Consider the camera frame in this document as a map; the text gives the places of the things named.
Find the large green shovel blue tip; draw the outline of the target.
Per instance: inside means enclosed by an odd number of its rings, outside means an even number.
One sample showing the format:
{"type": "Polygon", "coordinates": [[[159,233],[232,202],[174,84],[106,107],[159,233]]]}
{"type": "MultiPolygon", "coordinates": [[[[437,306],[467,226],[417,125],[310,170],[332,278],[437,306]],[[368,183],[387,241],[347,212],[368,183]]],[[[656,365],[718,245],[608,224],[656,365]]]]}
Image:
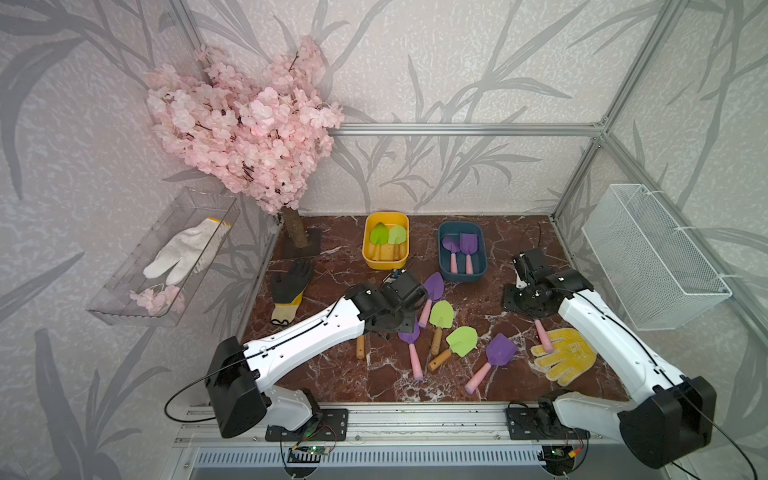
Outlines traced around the large green shovel blue tip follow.
{"type": "Polygon", "coordinates": [[[376,224],[369,237],[370,247],[369,247],[369,255],[370,258],[373,261],[379,261],[381,258],[381,247],[383,245],[386,245],[389,240],[389,228],[384,224],[379,222],[376,224]]]}

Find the yellow plastic storage box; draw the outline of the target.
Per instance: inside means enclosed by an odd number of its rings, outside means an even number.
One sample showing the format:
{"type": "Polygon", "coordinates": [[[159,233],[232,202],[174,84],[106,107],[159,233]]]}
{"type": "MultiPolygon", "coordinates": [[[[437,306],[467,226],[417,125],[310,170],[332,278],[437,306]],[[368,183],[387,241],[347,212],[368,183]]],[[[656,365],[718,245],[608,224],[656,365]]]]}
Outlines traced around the yellow plastic storage box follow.
{"type": "Polygon", "coordinates": [[[363,243],[362,243],[362,256],[367,265],[373,270],[393,270],[401,269],[405,267],[406,261],[410,253],[410,222],[409,218],[396,211],[380,211],[369,215],[365,222],[363,243]],[[405,249],[405,255],[400,260],[391,259],[390,247],[386,244],[381,247],[381,258],[379,261],[373,261],[369,255],[369,237],[373,227],[379,222],[384,223],[389,229],[393,225],[402,225],[407,230],[407,243],[405,249]]]}

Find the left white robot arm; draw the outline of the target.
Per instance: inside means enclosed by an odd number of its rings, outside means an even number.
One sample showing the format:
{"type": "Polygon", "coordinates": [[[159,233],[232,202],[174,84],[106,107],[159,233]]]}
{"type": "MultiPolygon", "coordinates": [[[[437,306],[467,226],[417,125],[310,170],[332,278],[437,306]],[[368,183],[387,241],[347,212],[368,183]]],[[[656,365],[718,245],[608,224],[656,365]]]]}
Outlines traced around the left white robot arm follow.
{"type": "Polygon", "coordinates": [[[426,288],[404,271],[376,287],[363,283],[318,314],[242,345],[234,337],[216,348],[203,380],[220,435],[234,438],[264,424],[297,431],[318,420],[312,395],[278,382],[332,347],[367,333],[411,333],[426,288]]]}

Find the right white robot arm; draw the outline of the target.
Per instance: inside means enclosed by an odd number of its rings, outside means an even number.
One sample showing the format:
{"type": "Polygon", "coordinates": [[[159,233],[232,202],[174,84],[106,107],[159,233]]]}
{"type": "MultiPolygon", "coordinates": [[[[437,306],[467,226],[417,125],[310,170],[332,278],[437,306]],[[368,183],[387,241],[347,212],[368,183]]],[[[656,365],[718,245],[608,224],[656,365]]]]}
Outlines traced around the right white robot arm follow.
{"type": "Polygon", "coordinates": [[[540,249],[512,258],[517,281],[504,287],[506,311],[568,322],[610,366],[626,401],[555,390],[538,401],[542,425],[579,429],[622,441],[645,466],[659,469],[712,440],[717,394],[703,377],[689,378],[638,338],[578,271],[555,271],[540,249]]]}

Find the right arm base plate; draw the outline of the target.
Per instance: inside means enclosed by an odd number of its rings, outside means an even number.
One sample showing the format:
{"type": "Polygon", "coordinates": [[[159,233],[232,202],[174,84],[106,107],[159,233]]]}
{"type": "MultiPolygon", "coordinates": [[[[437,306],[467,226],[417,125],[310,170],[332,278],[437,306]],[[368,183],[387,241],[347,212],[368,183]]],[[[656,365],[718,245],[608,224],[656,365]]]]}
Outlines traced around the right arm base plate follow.
{"type": "Polygon", "coordinates": [[[506,426],[511,440],[586,442],[591,434],[586,430],[565,427],[551,408],[510,402],[505,409],[506,426]]]}

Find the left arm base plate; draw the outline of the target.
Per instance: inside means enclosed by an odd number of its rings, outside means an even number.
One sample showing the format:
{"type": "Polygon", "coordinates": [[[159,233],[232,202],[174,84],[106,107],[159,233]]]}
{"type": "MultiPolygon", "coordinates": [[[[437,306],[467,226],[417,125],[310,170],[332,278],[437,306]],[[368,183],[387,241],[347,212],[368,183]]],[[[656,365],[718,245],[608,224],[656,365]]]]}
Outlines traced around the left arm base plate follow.
{"type": "Polygon", "coordinates": [[[349,426],[348,409],[322,409],[307,423],[295,431],[283,427],[269,425],[265,440],[267,442],[300,442],[300,441],[344,441],[349,426]]]}

